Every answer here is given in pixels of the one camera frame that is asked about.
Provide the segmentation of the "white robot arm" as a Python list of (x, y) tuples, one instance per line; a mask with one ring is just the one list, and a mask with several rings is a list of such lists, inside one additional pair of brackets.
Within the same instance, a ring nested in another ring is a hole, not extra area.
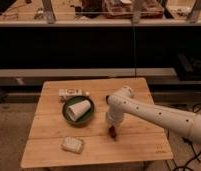
[(144, 103), (135, 100), (133, 96), (133, 90), (124, 86), (106, 98), (109, 106), (106, 121), (110, 125), (119, 127), (124, 115), (130, 114), (201, 145), (200, 114)]

